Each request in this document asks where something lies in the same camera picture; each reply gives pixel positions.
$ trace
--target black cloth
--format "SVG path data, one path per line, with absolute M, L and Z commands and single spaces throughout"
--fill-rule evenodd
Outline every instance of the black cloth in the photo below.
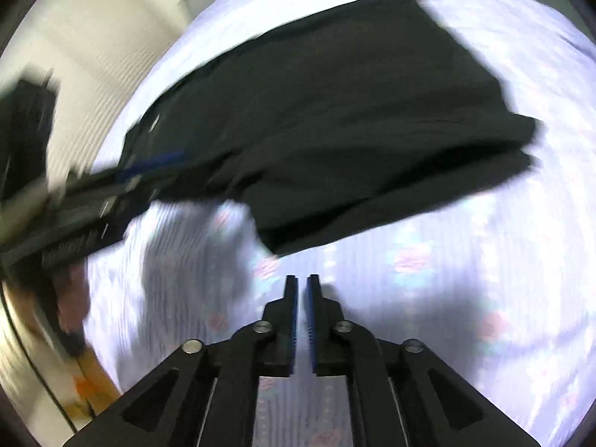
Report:
M 526 170 L 535 122 L 415 0 L 360 0 L 193 71 L 126 138 L 121 164 L 203 163 L 166 198 L 247 203 L 287 254 L 435 209 Z

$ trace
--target pink flower pattern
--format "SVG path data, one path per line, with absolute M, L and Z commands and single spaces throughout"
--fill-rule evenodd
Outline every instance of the pink flower pattern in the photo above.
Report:
M 340 428 L 332 428 L 314 434 L 308 443 L 309 447 L 337 447 L 343 438 L 343 431 Z
M 428 244 L 412 244 L 395 251 L 393 265 L 395 272 L 415 274 L 430 266 L 431 250 Z
M 481 340 L 493 343 L 498 341 L 508 330 L 509 323 L 500 312 L 490 312 L 481 323 L 478 336 Z
M 228 319 L 221 314 L 211 314 L 207 318 L 207 327 L 213 333 L 222 333 L 228 329 Z
M 277 256 L 261 257 L 254 267 L 254 276 L 257 279 L 273 279 L 279 268 L 279 259 Z
M 217 214 L 213 218 L 212 234 L 218 239 L 225 239 L 227 234 L 229 233 L 228 222 L 231 216 L 232 214 L 230 210 L 223 207 L 217 212 Z
M 277 395 L 279 391 L 278 382 L 278 378 L 259 378 L 259 400 L 269 400 Z

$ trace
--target bed sheet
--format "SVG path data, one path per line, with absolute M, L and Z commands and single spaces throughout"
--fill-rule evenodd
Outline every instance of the bed sheet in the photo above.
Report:
M 218 0 L 154 67 L 95 168 L 182 76 L 286 22 L 354 0 Z M 286 274 L 378 337 L 417 337 L 528 431 L 560 446 L 596 397 L 596 48 L 534 0 L 418 0 L 491 70 L 513 112 L 543 122 L 534 169 L 498 189 L 278 259 L 250 211 L 153 204 L 125 242 L 90 258 L 85 331 L 129 389 L 185 339 L 225 339 L 279 297 Z M 309 373 L 303 308 L 296 375 L 261 379 L 254 445 L 349 446 L 342 378 Z

